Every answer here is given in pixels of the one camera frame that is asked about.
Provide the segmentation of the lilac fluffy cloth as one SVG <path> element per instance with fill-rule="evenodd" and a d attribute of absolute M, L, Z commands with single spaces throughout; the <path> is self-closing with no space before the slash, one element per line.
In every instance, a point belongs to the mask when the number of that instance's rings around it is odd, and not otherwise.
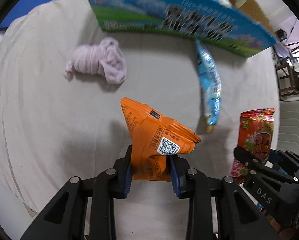
<path fill-rule="evenodd" d="M 106 37 L 99 44 L 78 46 L 64 69 L 68 79 L 75 73 L 100 75 L 107 83 L 122 84 L 127 75 L 127 64 L 118 41 Z"/>

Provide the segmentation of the red floral snack bag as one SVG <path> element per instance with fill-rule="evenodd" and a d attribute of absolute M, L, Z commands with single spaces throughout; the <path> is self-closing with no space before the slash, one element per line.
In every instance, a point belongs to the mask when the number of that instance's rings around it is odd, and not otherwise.
<path fill-rule="evenodd" d="M 237 146 L 266 163 L 271 150 L 274 131 L 273 108 L 254 109 L 240 114 Z"/>

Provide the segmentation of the blue mat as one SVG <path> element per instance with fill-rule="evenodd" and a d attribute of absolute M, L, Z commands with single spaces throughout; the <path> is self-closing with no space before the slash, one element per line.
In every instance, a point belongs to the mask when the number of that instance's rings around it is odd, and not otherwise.
<path fill-rule="evenodd" d="M 34 7 L 42 5 L 44 3 L 48 3 L 54 0 L 20 0 L 7 14 L 2 23 L 0 24 L 0 31 L 6 31 L 10 24 L 20 18 L 28 14 Z"/>

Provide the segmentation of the dark wooden stand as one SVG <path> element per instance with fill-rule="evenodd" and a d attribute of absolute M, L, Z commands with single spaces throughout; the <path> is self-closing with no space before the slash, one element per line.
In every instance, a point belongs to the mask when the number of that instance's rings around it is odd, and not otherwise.
<path fill-rule="evenodd" d="M 275 73 L 280 101 L 289 96 L 299 96 L 299 63 L 292 64 L 289 58 L 279 58 Z"/>

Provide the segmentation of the light blue snack pouch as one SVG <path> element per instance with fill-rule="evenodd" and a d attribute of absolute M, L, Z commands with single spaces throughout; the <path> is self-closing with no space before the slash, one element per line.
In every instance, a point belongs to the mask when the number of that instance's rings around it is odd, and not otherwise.
<path fill-rule="evenodd" d="M 195 39 L 197 70 L 207 133 L 212 132 L 219 120 L 221 104 L 221 78 L 211 53 L 199 39 Z"/>

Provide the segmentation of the black box on floor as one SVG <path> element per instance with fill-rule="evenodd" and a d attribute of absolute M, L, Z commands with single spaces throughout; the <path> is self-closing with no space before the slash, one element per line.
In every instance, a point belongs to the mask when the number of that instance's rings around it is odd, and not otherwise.
<path fill-rule="evenodd" d="M 279 29 L 276 31 L 277 37 L 280 42 L 284 41 L 287 39 L 287 33 L 283 29 Z"/>

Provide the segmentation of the beige table cloth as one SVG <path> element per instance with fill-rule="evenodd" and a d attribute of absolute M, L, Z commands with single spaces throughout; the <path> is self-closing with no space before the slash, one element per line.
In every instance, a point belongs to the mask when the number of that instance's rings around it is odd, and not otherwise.
<path fill-rule="evenodd" d="M 240 187 L 277 143 L 275 36 L 230 0 L 54 0 L 0 42 L 23 239 L 276 239 Z"/>

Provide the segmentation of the orange snack bag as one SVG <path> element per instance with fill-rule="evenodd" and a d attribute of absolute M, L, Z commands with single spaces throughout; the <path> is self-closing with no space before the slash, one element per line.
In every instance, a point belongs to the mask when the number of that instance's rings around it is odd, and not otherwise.
<path fill-rule="evenodd" d="M 144 103 L 129 98 L 120 103 L 132 138 L 133 179 L 170 181 L 167 156 L 191 153 L 200 137 Z"/>

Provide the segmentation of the milk carton cardboard box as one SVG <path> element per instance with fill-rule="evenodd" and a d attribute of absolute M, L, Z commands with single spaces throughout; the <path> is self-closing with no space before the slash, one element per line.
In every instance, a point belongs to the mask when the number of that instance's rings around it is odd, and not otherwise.
<path fill-rule="evenodd" d="M 277 44 L 254 0 L 88 0 L 101 29 L 197 38 L 248 58 Z"/>

